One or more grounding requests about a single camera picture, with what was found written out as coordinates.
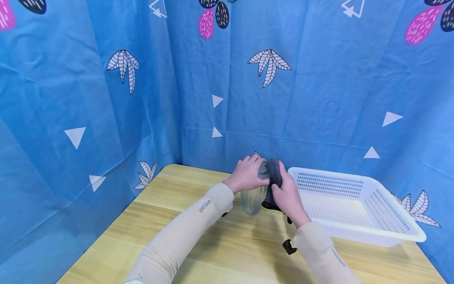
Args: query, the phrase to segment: arm sleeve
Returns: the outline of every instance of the arm sleeve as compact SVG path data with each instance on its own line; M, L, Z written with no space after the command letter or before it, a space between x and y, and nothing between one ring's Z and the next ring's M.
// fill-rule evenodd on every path
M361 283L337 254L331 238L319 223L310 222L298 228L293 244L315 273L319 284Z
M225 184L213 186L143 249L126 278L126 284L171 283L206 229L232 209L233 198L233 192Z

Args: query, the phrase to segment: transparent bottle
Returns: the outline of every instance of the transparent bottle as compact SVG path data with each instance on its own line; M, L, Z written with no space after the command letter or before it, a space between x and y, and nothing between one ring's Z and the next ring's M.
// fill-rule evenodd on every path
M269 178L268 168L265 163L260 165L258 177L261 179ZM267 186L261 186L253 190L241 192L241 206L246 214L251 216L258 214L262 207L262 202L265 200L267 189Z

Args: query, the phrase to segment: white triangle print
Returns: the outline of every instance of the white triangle print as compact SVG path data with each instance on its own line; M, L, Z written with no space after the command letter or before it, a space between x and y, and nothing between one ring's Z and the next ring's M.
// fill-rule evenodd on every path
M375 151L374 147L371 147L369 151L367 151L366 155L364 155L363 159L380 159L377 151Z
M91 183L93 192L95 192L106 179L105 176L97 176L97 175L89 175L88 177L90 178L90 183Z
M222 137L222 134L216 129L216 127L213 127L213 135L211 135L211 138L215 137Z
M392 112L387 111L386 115L385 115L385 119L383 120L383 125L381 127L387 126L388 124L396 122L399 119L401 119L402 117L403 116L401 116L401 115L393 114Z
M71 143L73 143L74 147L79 148L80 141L82 140L82 136L84 135L86 127L79 127L65 130L64 132L68 136Z
M222 102L224 99L215 95L211 95L213 98L213 108L217 107L217 105Z

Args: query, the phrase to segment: blue curtain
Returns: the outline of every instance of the blue curtain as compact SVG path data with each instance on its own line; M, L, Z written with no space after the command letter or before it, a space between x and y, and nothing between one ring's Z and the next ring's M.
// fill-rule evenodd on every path
M454 283L448 0L0 1L0 282L54 283L168 164L379 180Z

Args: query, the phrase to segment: white leaf pattern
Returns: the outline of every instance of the white leaf pattern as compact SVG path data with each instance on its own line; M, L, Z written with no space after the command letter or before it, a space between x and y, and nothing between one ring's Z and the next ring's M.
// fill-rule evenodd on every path
M137 59L129 53L129 51L125 50L124 51L129 59L130 64L133 66L134 69L139 69L139 62Z
M269 63L270 57L271 57L271 50L266 50L262 56L260 57L260 60L258 62L258 76L262 74L263 70L265 69L265 66Z
M121 50L118 54L118 68L120 69L120 79L124 83L124 76L126 75L126 68L128 67L128 62L124 57L124 50Z
M410 195L408 194L407 196L404 197L404 199L402 199L402 201L400 202L400 204L405 208L405 210L407 212L410 212L410 208L411 208L411 201L410 201Z
M401 201L400 201L400 199L397 197L397 195L395 195L394 193L391 193L391 195L392 195L394 198L396 198L396 200L399 202L399 204L402 204Z
M150 175L148 176L148 178L150 179L150 181L153 179L153 176L154 176L154 172L156 171L156 167L158 166L157 163L154 164L152 170L151 170L151 173Z
M256 55L254 55L249 61L248 63L258 63L258 61L260 60L260 58L262 57L262 55L265 53L265 51L267 50L262 50L260 51L259 53L257 53Z
M114 55L109 59L109 62L107 63L107 68L106 70L113 70L118 68L118 52L115 52Z
M147 185L151 182L154 176L154 172L156 171L157 163L154 164L153 168L150 168L147 162L140 161L139 164L141 165L145 175L139 173L140 183L134 186L134 189L144 189Z
M413 205L410 214L424 214L429 207L429 197L423 190Z
M283 60L282 57L274 50L271 50L271 54L273 56L274 65L276 65L277 68L282 70L291 70L290 65L285 60Z
M426 216L424 214L416 213L416 214L412 214L412 216L416 221L421 222L423 224L427 224L427 225L431 225L431 226L435 226L435 227L441 227L440 224L435 222L435 220L433 220L432 218L430 218L429 216Z
M415 221L435 227L441 227L440 224L438 224L435 220L427 215L424 215L427 208L429 207L429 197L424 190L421 192L418 199L416 200L416 203L411 209L411 196L409 194L402 200L400 200L394 193L391 194L394 196L394 198L396 198L397 201L399 201L402 207L405 208L405 210L410 214L411 217L415 219Z
M148 184L139 183L138 185L134 186L133 189L144 189L147 187Z
M266 70L266 77L265 81L263 82L263 87L267 87L274 79L276 75L277 68L282 70L291 70L290 65L282 59L280 55L278 55L274 50L267 49L262 50L255 54L248 63L258 63L258 75L262 74L263 70L265 69L266 65L268 65L268 69Z
M141 184L146 184L148 185L150 183L150 181L148 180L148 178L146 176L144 176L143 174L139 173L139 179L140 179L140 183Z
M266 70L265 81L263 82L264 88L273 81L275 75L276 75L276 65L274 65L272 60L270 60L268 62L268 69Z
M132 95L136 86L136 71L139 62L127 50L119 50L109 59L106 70L119 69L121 82L124 83L126 70L128 70L129 94Z
M132 95L136 87L136 70L129 65L128 67L129 94Z
M147 176L147 179L148 179L148 182L151 181L151 167L149 164L147 164L147 162L143 162L143 161L140 161L139 164L142 166L142 169L145 173L145 175Z

